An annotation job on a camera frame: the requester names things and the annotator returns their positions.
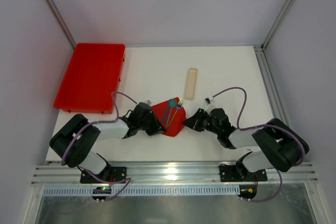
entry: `red plastic tray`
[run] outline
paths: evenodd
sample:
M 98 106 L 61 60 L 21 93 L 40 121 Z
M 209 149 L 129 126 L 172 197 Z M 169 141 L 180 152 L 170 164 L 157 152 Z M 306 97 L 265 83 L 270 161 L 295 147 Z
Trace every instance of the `red plastic tray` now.
M 124 51 L 123 44 L 78 44 L 54 107 L 68 112 L 111 114 L 111 92 L 118 89 Z
M 174 99 L 177 102 L 179 102 L 179 98 L 178 97 L 175 97 Z M 169 101 L 165 101 L 165 102 L 161 102 L 161 103 L 159 103 L 157 105 L 152 106 L 152 110 L 154 111 L 157 119 L 159 119 L 160 121 L 161 121 L 161 119 L 163 117 L 164 111 L 166 110 L 166 107 L 167 107 L 168 103 L 169 103 Z M 162 124 L 164 127 L 166 127 L 166 120 L 168 119 L 169 110 L 167 112 L 165 121 Z M 172 119 L 175 111 L 176 111 L 176 107 L 173 108 L 170 119 Z M 172 122 L 172 125 L 170 126 L 170 128 L 167 130 L 167 132 L 163 133 L 163 135 L 166 135 L 166 136 L 177 136 L 178 133 L 184 128 L 184 125 L 182 124 L 182 121 L 184 121 L 186 119 L 187 118 L 185 117 L 185 110 L 182 107 L 176 113 L 176 116 L 175 116 L 174 121 Z

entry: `cable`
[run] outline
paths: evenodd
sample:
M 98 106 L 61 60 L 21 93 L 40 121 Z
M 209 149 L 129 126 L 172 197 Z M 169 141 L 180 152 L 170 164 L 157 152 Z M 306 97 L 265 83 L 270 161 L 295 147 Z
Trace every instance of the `cable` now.
M 102 183 L 105 183 L 105 184 L 109 184 L 109 185 L 114 185 L 114 184 L 120 184 L 120 183 L 123 183 L 123 182 L 126 182 L 126 184 L 119 190 L 119 192 L 117 192 L 115 195 L 107 198 L 105 201 L 109 201 L 109 200 L 112 200 L 112 199 L 115 199 L 119 194 L 122 193 L 122 191 L 125 190 L 125 188 L 128 186 L 128 184 L 131 182 L 131 178 L 126 178 L 126 179 L 123 179 L 123 180 L 120 180 L 120 181 L 115 181 L 115 182 L 109 182 L 109 181 L 104 181 L 100 178 L 98 178 L 95 174 L 93 174 L 91 171 L 87 170 L 87 169 L 84 169 L 88 174 L 90 174 L 90 176 L 92 178 L 94 178 L 96 181 L 99 181 L 99 182 L 102 182 Z
M 244 93 L 244 102 L 243 102 L 243 105 L 241 106 L 241 110 L 238 114 L 238 118 L 237 118 L 237 128 L 241 131 L 247 131 L 247 130 L 251 130 L 251 129 L 257 129 L 257 128 L 261 128 L 261 127 L 269 127 L 269 128 L 273 128 L 273 129 L 277 129 L 277 130 L 280 130 L 282 132 L 284 132 L 285 134 L 287 134 L 288 136 L 290 136 L 292 139 L 294 139 L 294 141 L 299 145 L 300 147 L 300 150 L 301 150 L 301 159 L 299 160 L 299 162 L 297 162 L 295 164 L 295 166 L 298 166 L 300 164 L 302 164 L 302 162 L 305 160 L 305 156 L 306 156 L 306 153 L 305 153 L 305 149 L 303 148 L 303 145 L 301 144 L 301 142 L 298 140 L 298 138 L 296 136 L 294 136 L 292 133 L 290 133 L 289 131 L 279 127 L 279 126 L 275 126 L 275 125 L 270 125 L 270 124 L 260 124 L 260 125 L 256 125 L 256 126 L 252 126 L 252 127 L 247 127 L 247 128 L 240 128 L 239 126 L 239 121 L 240 121 L 240 117 L 243 113 L 243 110 L 245 108 L 245 105 L 246 105 L 246 102 L 247 102 L 247 92 L 245 89 L 241 88 L 241 87 L 231 87 L 231 88 L 228 88 L 228 89 L 224 89 L 222 90 L 221 92 L 215 94 L 214 96 L 212 96 L 211 98 L 215 98 L 216 96 L 226 92 L 226 91 L 229 91 L 229 90 L 232 90 L 232 89 L 238 89 L 238 90 L 242 90 L 242 92 Z M 256 202 L 256 203 L 262 203 L 262 202 L 267 202 L 267 201 L 270 201 L 272 199 L 274 199 L 275 197 L 277 197 L 282 189 L 282 176 L 280 174 L 280 171 L 278 171 L 276 169 L 277 173 L 279 174 L 279 178 L 280 178 L 280 185 L 279 185 L 279 189 L 277 190 L 277 192 L 267 198 L 267 199 L 246 199 L 246 198 L 243 198 L 244 200 L 246 201 L 251 201 L 251 202 Z
M 264 202 L 270 201 L 270 200 L 274 199 L 275 197 L 277 197 L 279 195 L 281 189 L 282 189 L 283 183 L 282 183 L 282 176 L 281 176 L 280 172 L 277 169 L 275 169 L 275 170 L 279 174 L 280 185 L 279 185 L 279 189 L 277 190 L 277 192 L 273 196 L 271 196 L 267 199 L 250 199 L 250 200 L 247 199 L 247 198 L 242 198 L 242 199 L 245 200 L 245 201 L 250 201 L 250 202 L 254 202 L 254 203 L 264 203 Z
M 298 140 L 298 138 L 296 136 L 294 136 L 292 133 L 290 133 L 289 131 L 281 128 L 281 127 L 278 127 L 278 126 L 275 126 L 275 125 L 270 125 L 270 124 L 260 124 L 260 125 L 256 125 L 256 126 L 252 126 L 252 127 L 247 127 L 247 128 L 241 128 L 240 125 L 239 125 L 239 121 L 240 121 L 240 117 L 243 113 L 243 110 L 245 108 L 245 105 L 246 105 L 246 102 L 247 102 L 247 93 L 246 93 L 246 90 L 241 88 L 241 87 L 231 87 L 231 88 L 228 88 L 228 89 L 225 89 L 217 94 L 215 94 L 214 96 L 212 96 L 213 98 L 215 98 L 216 96 L 226 92 L 226 91 L 229 91 L 229 90 L 232 90 L 232 89 L 239 89 L 239 90 L 242 90 L 242 92 L 244 93 L 244 102 L 243 102 L 243 105 L 241 106 L 241 110 L 239 112 L 239 115 L 238 115 L 238 118 L 237 118 L 237 128 L 241 131 L 247 131 L 247 130 L 252 130 L 252 129 L 256 129 L 256 128 L 261 128 L 261 127 L 268 127 L 268 128 L 274 128 L 274 129 L 277 129 L 277 130 L 280 130 L 282 132 L 284 132 L 285 134 L 287 134 L 288 136 L 290 136 L 292 139 L 294 139 L 294 141 L 299 145 L 300 147 L 300 150 L 301 150 L 301 159 L 298 163 L 295 164 L 295 166 L 298 166 L 300 164 L 302 164 L 302 162 L 305 160 L 305 156 L 306 156 L 306 152 L 305 152 L 305 149 L 303 148 L 303 145 L 301 144 L 301 142 Z
M 256 177 L 255 179 L 253 179 L 256 189 L 258 188 L 258 175 L 255 173 L 254 176 Z
M 121 180 L 121 181 L 116 181 L 116 182 L 108 182 L 108 181 L 104 181 L 104 180 L 101 180 L 101 179 L 99 179 L 98 177 L 96 177 L 96 176 L 95 176 L 92 172 L 90 172 L 89 170 L 87 170 L 87 169 L 84 169 L 84 170 L 85 170 L 88 174 L 90 174 L 95 180 L 97 180 L 97 181 L 99 181 L 99 182 L 102 182 L 102 183 L 106 183 L 106 184 L 113 185 L 113 184 L 118 184 L 118 183 L 126 182 L 126 184 L 125 184 L 125 185 L 124 185 L 124 186 L 123 186 L 123 187 L 122 187 L 116 194 L 114 194 L 113 196 L 111 196 L 111 197 L 105 199 L 104 201 L 110 201 L 110 200 L 115 199 L 119 194 L 121 194 L 121 193 L 125 190 L 125 188 L 128 186 L 128 184 L 131 182 L 131 178 L 126 178 L 126 179 L 123 179 L 123 180 Z M 44 218 L 43 218 L 43 220 L 42 220 L 41 223 L 43 223 L 43 224 L 45 223 L 46 218 L 47 218 L 47 216 L 49 215 L 49 212 L 50 212 L 50 211 L 53 211 L 53 212 L 55 212 L 55 213 L 57 213 L 57 214 L 59 214 L 59 215 L 72 215 L 72 214 L 74 214 L 75 212 L 77 212 L 77 211 L 79 211 L 79 210 L 82 210 L 83 208 L 87 207 L 88 205 L 90 205 L 90 204 L 92 204 L 92 203 L 94 203 L 94 202 L 96 202 L 96 201 L 88 202 L 88 203 L 84 204 L 83 206 L 77 208 L 76 210 L 74 210 L 74 211 L 70 211 L 70 212 L 57 212 L 57 211 L 53 210 L 53 208 L 54 208 L 54 204 L 52 204 L 52 205 L 49 207 L 48 211 L 46 212 L 46 214 L 45 214 L 45 216 L 44 216 Z
M 62 156 L 62 161 L 61 161 L 61 165 L 64 166 L 65 165 L 65 159 L 67 158 L 67 155 L 71 149 L 71 147 L 73 146 L 73 144 L 75 143 L 75 141 L 77 140 L 77 138 L 79 137 L 79 135 L 89 126 L 94 125 L 94 124 L 98 124 L 98 123 L 115 123 L 118 119 L 119 119 L 119 110 L 118 110 L 118 106 L 116 104 L 116 100 L 114 98 L 114 94 L 122 94 L 123 96 L 127 97 L 128 99 L 130 99 L 132 102 L 134 102 L 135 104 L 137 104 L 137 102 L 135 100 L 133 100 L 132 98 L 130 98 L 128 95 L 119 92 L 119 91 L 114 91 L 112 92 L 111 96 L 112 96 L 112 102 L 114 104 L 114 106 L 116 107 L 116 112 L 117 112 L 117 117 L 115 120 L 101 120 L 101 121 L 94 121 L 91 123 L 88 123 L 86 125 L 84 125 L 78 132 L 77 134 L 73 137 L 73 139 L 71 140 L 70 144 L 68 145 L 68 147 L 66 148 L 63 156 Z

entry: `metal profile bar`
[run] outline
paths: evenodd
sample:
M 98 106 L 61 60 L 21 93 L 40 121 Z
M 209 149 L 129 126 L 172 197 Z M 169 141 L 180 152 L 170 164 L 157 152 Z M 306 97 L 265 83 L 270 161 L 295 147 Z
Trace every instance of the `metal profile bar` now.
M 44 186 L 33 187 L 32 190 L 33 191 L 27 207 L 26 214 L 24 216 L 23 224 L 35 223 L 38 209 L 42 200 L 42 195 L 44 192 Z
M 111 196 L 119 192 L 123 186 L 111 187 Z M 92 196 L 96 186 L 48 186 L 45 188 L 43 196 Z M 205 195 L 239 195 L 239 185 L 174 185 L 174 186 L 128 186 L 121 197 L 132 196 L 205 196 Z
M 321 200 L 322 197 L 319 194 L 319 191 L 317 190 L 317 187 L 319 187 L 320 185 L 305 183 L 305 186 L 317 224 L 334 223 L 333 221 L 330 220 L 325 210 L 325 204 L 323 204 Z
M 285 0 L 284 4 L 282 5 L 279 14 L 277 15 L 275 21 L 273 22 L 270 31 L 268 32 L 266 39 L 262 45 L 263 49 L 266 49 L 267 46 L 269 45 L 270 41 L 272 40 L 273 36 L 275 35 L 275 33 L 277 32 L 277 30 L 279 29 L 282 21 L 284 20 L 284 18 L 286 17 L 286 15 L 288 14 L 290 8 L 292 7 L 293 3 L 295 2 L 295 0 Z
M 67 37 L 70 45 L 72 46 L 72 48 L 74 49 L 76 47 L 76 42 L 68 28 L 68 26 L 65 24 L 61 13 L 59 12 L 55 2 L 53 0 L 45 0 L 50 8 L 50 10 L 52 11 L 53 15 L 55 16 L 60 28 L 62 29 L 64 35 Z
M 80 171 L 75 168 L 62 167 L 57 163 L 38 166 L 33 186 L 39 185 L 79 185 Z M 219 177 L 220 164 L 231 165 L 234 162 L 113 162 L 113 166 L 126 166 L 127 176 L 132 178 L 132 185 L 223 185 Z M 261 184 L 279 183 L 275 169 L 266 170 L 269 181 Z M 284 183 L 317 183 L 317 176 L 310 163 L 305 162 L 282 174 Z M 250 184 L 249 182 L 225 184 Z
M 264 81 L 268 101 L 269 101 L 273 116 L 276 118 L 279 118 L 285 124 L 288 125 L 289 120 L 288 120 L 285 108 L 283 106 L 283 102 L 281 101 L 278 89 L 276 87 L 273 74 L 272 74 L 272 69 L 267 60 L 265 51 L 262 50 L 261 47 L 254 47 L 254 49 L 255 49 L 255 54 L 257 57 L 258 64 L 259 64 L 260 73 Z

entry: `white wall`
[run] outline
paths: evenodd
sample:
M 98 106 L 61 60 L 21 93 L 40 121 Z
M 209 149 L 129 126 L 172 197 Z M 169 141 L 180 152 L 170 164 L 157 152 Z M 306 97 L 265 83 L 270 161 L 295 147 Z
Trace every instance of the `white wall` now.
M 336 205 L 336 0 L 296 0 L 267 49 L 290 120 Z
M 54 0 L 79 42 L 261 44 L 285 0 Z
M 44 0 L 0 0 L 0 223 L 19 218 L 46 155 L 72 50 Z

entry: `red napkin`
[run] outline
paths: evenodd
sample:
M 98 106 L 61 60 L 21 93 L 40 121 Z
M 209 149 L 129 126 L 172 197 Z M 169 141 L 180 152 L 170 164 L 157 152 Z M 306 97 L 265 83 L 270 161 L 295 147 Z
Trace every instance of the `red napkin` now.
M 178 97 L 176 97 L 174 99 L 177 102 L 180 101 L 180 99 Z M 154 111 L 154 113 L 155 113 L 157 119 L 159 119 L 159 121 L 162 120 L 162 117 L 163 117 L 164 111 L 166 110 L 167 105 L 168 105 L 168 101 L 165 101 L 165 102 L 161 102 L 161 103 L 159 103 L 157 105 L 152 106 L 152 110 Z M 165 128 L 166 128 L 166 122 L 167 122 L 167 119 L 168 119 L 168 115 L 169 115 L 170 109 L 171 108 L 169 107 L 168 110 L 167 110 L 167 113 L 166 113 L 165 120 L 162 123 L 162 125 Z M 172 120 L 172 118 L 173 118 L 176 110 L 177 110 L 177 107 L 174 107 L 172 109 L 172 113 L 170 115 L 169 122 Z M 176 116 L 174 117 L 174 120 L 173 120 L 172 124 L 170 125 L 169 129 L 167 130 L 167 132 L 163 133 L 163 135 L 166 135 L 166 136 L 176 136 L 183 129 L 184 125 L 182 124 L 182 121 L 184 121 L 186 119 L 187 118 L 185 116 L 185 110 L 182 107 L 180 110 L 177 111 Z

